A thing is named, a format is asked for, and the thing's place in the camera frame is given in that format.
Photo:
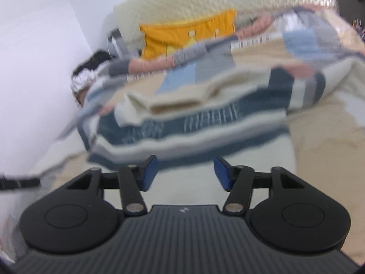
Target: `patchwork quilt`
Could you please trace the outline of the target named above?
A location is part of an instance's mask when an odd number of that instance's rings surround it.
[[[21,212],[90,167],[118,170],[154,154],[159,170],[206,166],[217,180],[211,165],[221,155],[261,172],[283,166],[296,173],[288,114],[335,89],[355,92],[365,75],[364,50],[337,14],[302,5],[172,56],[112,63],[32,170],[42,188],[23,193],[10,210],[3,250],[14,260],[26,253]]]

